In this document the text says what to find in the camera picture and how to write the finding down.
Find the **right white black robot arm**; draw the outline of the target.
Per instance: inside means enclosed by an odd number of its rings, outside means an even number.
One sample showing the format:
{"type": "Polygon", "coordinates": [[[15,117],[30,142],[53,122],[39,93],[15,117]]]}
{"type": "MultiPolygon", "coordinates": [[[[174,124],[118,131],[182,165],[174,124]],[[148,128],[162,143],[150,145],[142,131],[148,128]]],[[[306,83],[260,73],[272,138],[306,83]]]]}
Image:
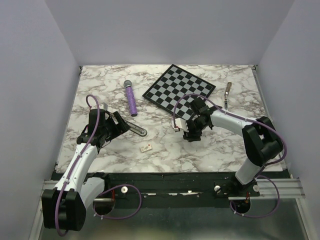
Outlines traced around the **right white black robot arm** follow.
{"type": "Polygon", "coordinates": [[[286,152],[284,140],[275,130],[268,117],[257,119],[240,116],[215,104],[206,105],[201,98],[190,103],[195,119],[175,118],[172,127],[183,131],[183,138],[188,142],[200,141],[202,130],[219,127],[228,130],[243,139],[246,160],[234,174],[230,191],[241,196],[248,190],[248,184],[281,152],[286,152]]]}

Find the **white stapler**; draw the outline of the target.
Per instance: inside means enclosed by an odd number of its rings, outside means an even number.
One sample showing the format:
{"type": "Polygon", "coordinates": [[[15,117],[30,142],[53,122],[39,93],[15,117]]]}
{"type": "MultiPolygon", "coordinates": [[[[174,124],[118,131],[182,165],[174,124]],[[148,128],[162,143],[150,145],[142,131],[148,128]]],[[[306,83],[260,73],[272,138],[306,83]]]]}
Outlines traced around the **white stapler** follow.
{"type": "Polygon", "coordinates": [[[229,95],[231,92],[231,88],[232,88],[232,82],[228,82],[226,84],[225,90],[224,90],[224,95],[222,98],[222,104],[223,104],[223,108],[225,110],[228,110],[228,105],[229,105],[229,95]]]}

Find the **grey black stapler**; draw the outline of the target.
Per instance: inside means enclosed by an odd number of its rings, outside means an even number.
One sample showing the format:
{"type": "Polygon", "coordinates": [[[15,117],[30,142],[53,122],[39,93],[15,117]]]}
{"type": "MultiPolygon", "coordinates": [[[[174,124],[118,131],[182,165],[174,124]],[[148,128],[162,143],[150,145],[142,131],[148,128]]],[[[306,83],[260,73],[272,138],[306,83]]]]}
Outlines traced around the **grey black stapler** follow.
{"type": "Polygon", "coordinates": [[[107,112],[109,114],[109,116],[116,121],[118,124],[120,124],[122,129],[126,129],[129,130],[141,137],[145,137],[147,135],[147,130],[134,124],[129,122],[128,120],[126,120],[125,118],[123,118],[117,111],[115,112],[107,112]]]}

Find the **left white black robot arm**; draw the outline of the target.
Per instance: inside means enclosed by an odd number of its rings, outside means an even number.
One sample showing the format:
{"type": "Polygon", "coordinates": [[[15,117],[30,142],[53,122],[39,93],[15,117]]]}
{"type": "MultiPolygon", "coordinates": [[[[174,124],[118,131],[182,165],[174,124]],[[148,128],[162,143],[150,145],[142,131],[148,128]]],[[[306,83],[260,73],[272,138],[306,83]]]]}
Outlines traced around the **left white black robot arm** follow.
{"type": "Polygon", "coordinates": [[[126,133],[130,126],[121,115],[104,109],[91,109],[88,124],[76,139],[73,158],[58,183],[41,196],[44,227],[59,231],[80,231],[94,194],[104,198],[111,185],[101,178],[85,180],[88,170],[105,142],[126,133]]]}

